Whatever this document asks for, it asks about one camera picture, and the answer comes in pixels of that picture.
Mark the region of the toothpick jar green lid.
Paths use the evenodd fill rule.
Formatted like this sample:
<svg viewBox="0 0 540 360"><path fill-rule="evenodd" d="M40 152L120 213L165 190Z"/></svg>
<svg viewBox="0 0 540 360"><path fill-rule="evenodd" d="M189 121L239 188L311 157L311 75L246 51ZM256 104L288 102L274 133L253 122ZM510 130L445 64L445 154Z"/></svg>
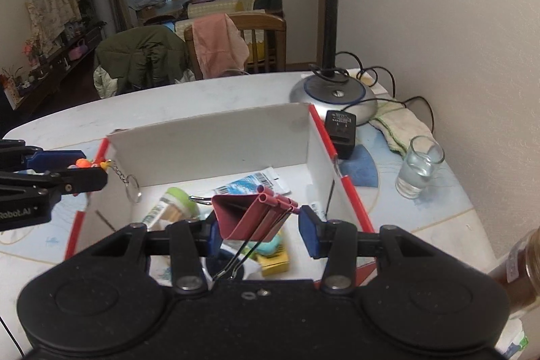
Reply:
<svg viewBox="0 0 540 360"><path fill-rule="evenodd" d="M189 198L189 195L180 188L170 187L143 217L142 223L149 230L158 230L163 221L176 223L198 218L198 205Z"/></svg>

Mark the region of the red binder clip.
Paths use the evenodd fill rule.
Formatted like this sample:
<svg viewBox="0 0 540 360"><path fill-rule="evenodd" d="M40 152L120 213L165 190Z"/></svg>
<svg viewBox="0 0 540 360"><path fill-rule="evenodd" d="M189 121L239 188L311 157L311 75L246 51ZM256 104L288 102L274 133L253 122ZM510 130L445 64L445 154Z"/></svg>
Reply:
<svg viewBox="0 0 540 360"><path fill-rule="evenodd" d="M225 275L233 279L252 253L263 242L270 242L290 215L299 213L296 201L267 186L258 186L252 195L191 195L189 199L200 205L211 205L221 237L242 243L229 263L212 277L213 281Z"/></svg>

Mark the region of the orange keychain figure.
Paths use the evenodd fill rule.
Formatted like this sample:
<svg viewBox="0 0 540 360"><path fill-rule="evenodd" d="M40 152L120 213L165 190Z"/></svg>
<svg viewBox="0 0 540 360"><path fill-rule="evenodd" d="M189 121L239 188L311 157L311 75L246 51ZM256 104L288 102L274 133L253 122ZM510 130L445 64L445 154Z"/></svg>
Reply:
<svg viewBox="0 0 540 360"><path fill-rule="evenodd" d="M140 202L142 193L136 177L132 174L124 173L120 169L119 165L116 164L116 161L112 159L104 159L97 162L91 162L88 159L81 158L78 159L75 164L73 164L73 167L80 169L101 168L105 172L112 171L124 184L128 200L133 204L137 204Z"/></svg>

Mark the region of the blue white toothpaste tube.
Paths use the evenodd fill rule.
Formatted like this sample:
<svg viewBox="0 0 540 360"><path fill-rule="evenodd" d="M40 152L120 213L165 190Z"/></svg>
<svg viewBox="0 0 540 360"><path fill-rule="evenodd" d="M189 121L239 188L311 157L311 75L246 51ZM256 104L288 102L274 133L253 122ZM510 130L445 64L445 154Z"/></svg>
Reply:
<svg viewBox="0 0 540 360"><path fill-rule="evenodd" d="M253 195L257 193L258 186L267 187L278 195L291 193L288 183L275 168L268 167L212 188L200 196L210 198L214 195Z"/></svg>

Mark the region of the yellow small box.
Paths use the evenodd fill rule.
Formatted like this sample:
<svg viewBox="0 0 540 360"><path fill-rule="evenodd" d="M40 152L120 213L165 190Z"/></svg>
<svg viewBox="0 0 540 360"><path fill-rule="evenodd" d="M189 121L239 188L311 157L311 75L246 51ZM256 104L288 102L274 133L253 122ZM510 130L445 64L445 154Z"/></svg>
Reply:
<svg viewBox="0 0 540 360"><path fill-rule="evenodd" d="M283 245L280 245L272 255L265 256L256 254L255 259L261 266L262 275L264 277L278 275L289 271L289 256Z"/></svg>

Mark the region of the dark tv cabinet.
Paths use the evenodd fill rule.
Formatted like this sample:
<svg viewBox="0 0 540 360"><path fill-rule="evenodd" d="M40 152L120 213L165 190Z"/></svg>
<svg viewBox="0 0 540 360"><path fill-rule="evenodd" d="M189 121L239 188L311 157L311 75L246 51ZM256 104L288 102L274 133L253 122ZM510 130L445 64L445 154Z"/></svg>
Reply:
<svg viewBox="0 0 540 360"><path fill-rule="evenodd" d="M1 91L1 123L32 120L54 102L64 102L69 93L82 88L93 69L94 53L103 41L103 22L90 24L54 52L44 67L37 69L36 79L21 100L12 108Z"/></svg>

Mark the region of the red white cardboard box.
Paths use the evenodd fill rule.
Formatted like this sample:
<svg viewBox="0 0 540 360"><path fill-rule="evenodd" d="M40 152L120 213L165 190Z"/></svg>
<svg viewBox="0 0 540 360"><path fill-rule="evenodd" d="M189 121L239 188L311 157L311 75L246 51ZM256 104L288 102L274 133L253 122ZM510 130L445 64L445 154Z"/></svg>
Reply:
<svg viewBox="0 0 540 360"><path fill-rule="evenodd" d="M107 186L90 194L86 208L77 213L68 257L142 220L170 187L208 195L269 167L298 204L317 205L329 220L373 231L350 177L338 170L329 135L311 105L274 105L119 130L101 140L96 156L135 177L142 197L129 201L125 185L110 173Z"/></svg>

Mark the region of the black power adapter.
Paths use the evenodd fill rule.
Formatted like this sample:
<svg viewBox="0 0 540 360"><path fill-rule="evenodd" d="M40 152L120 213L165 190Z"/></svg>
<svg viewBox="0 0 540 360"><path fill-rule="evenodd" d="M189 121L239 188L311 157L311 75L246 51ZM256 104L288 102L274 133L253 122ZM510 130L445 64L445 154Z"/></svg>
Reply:
<svg viewBox="0 0 540 360"><path fill-rule="evenodd" d="M325 129L338 158L348 160L356 145L356 116L348 111L327 111Z"/></svg>

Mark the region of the clear drinking glass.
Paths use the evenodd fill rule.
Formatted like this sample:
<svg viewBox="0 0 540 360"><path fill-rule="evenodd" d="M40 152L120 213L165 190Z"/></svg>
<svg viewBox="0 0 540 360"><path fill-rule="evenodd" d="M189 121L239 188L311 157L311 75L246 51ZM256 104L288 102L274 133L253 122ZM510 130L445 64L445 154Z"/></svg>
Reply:
<svg viewBox="0 0 540 360"><path fill-rule="evenodd" d="M414 136L396 178L397 192L408 199L418 198L445 159L445 152L435 139L426 135Z"/></svg>

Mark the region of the white green cloth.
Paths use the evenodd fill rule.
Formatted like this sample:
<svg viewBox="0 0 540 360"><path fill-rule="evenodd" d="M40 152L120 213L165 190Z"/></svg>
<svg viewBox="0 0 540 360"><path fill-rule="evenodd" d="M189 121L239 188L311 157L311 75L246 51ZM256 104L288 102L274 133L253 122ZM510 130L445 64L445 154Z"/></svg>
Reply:
<svg viewBox="0 0 540 360"><path fill-rule="evenodd" d="M383 134L390 151L402 157L405 157L415 136L433 138L431 131L414 112L397 102L378 102L377 113L369 124Z"/></svg>

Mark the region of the floral hanging cloth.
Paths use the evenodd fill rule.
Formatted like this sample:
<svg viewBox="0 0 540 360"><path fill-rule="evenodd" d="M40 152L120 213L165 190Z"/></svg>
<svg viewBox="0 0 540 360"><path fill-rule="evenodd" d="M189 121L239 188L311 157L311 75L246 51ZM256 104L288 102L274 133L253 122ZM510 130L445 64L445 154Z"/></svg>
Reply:
<svg viewBox="0 0 540 360"><path fill-rule="evenodd" d="M78 0L26 0L31 33L48 56L56 50L55 40L68 23L81 21Z"/></svg>

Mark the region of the brown glass jar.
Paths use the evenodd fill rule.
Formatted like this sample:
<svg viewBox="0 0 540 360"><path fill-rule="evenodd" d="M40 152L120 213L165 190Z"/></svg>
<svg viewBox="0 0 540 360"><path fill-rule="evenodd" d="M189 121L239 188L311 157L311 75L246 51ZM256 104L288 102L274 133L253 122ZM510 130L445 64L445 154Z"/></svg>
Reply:
<svg viewBox="0 0 540 360"><path fill-rule="evenodd" d="M539 229L528 232L489 272L505 290L510 317L521 318L539 306Z"/></svg>

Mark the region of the pink cloth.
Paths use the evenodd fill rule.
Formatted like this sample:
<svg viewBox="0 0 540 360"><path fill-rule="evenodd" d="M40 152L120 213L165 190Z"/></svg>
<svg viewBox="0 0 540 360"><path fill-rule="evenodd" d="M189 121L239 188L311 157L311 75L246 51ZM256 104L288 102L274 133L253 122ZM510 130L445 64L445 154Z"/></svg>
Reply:
<svg viewBox="0 0 540 360"><path fill-rule="evenodd" d="M227 14L197 18L192 24L198 66L205 80L244 71L250 51Z"/></svg>

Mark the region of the wooden chair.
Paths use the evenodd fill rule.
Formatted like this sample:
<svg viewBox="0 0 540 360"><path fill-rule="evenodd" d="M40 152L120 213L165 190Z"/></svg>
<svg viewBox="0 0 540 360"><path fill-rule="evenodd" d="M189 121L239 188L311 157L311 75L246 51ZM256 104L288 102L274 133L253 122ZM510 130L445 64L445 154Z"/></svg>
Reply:
<svg viewBox="0 0 540 360"><path fill-rule="evenodd" d="M286 70L287 23L283 18L262 12L236 13L228 16L239 29L250 55L244 71L232 71L219 78ZM177 26L176 33L188 46L195 77L198 80L205 80L198 66L193 43L192 24L194 21L184 27Z"/></svg>

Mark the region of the sofa with blankets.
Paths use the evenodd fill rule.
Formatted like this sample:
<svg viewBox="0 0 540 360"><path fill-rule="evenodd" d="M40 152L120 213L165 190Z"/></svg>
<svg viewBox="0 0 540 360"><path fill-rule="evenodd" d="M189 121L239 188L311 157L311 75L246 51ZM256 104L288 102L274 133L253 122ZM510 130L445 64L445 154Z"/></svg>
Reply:
<svg viewBox="0 0 540 360"><path fill-rule="evenodd" d="M192 0L185 8L183 22L192 23L196 18L215 14L262 12L283 15L283 0Z"/></svg>

